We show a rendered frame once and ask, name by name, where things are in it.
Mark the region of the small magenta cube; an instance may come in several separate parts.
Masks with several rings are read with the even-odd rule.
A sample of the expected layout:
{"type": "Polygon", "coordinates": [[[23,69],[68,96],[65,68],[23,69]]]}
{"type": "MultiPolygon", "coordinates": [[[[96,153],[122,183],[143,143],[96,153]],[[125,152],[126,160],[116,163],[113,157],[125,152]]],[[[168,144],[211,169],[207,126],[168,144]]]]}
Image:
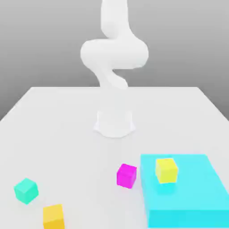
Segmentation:
{"type": "Polygon", "coordinates": [[[137,167],[122,164],[117,172],[117,185],[132,189],[136,180],[137,167]]]}

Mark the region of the small yellow cube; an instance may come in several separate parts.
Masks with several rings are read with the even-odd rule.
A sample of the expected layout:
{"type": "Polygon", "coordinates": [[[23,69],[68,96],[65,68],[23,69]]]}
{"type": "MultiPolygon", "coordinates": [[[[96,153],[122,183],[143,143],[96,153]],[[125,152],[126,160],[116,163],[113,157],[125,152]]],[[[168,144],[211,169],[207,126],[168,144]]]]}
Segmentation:
{"type": "Polygon", "coordinates": [[[156,177],[160,184],[176,183],[178,177],[178,167],[173,158],[156,159],[156,177]]]}

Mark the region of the small teal cube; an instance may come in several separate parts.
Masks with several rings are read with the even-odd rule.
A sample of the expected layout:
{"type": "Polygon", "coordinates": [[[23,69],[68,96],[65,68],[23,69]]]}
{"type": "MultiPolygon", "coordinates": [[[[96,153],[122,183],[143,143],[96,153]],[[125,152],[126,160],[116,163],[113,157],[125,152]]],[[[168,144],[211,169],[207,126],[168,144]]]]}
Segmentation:
{"type": "Polygon", "coordinates": [[[14,187],[16,198],[24,204],[29,204],[38,195],[38,186],[36,182],[25,178],[14,187]]]}

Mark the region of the small orange cube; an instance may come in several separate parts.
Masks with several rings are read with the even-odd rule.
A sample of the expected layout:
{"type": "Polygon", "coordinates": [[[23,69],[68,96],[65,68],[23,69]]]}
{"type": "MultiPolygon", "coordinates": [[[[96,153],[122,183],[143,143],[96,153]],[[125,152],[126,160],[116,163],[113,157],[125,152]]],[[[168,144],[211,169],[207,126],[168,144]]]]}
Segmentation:
{"type": "Polygon", "coordinates": [[[51,205],[43,208],[44,229],[65,229],[63,206],[51,205]]]}

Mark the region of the large cyan box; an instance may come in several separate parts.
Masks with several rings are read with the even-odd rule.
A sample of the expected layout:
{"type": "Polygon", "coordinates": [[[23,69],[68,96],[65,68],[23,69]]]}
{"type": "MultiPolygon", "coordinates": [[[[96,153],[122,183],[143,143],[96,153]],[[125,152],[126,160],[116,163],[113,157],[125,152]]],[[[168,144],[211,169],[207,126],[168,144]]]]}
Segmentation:
{"type": "Polygon", "coordinates": [[[142,154],[140,177],[148,228],[229,229],[229,194],[206,155],[142,154]],[[158,158],[175,160],[176,183],[159,183],[158,158]]]}

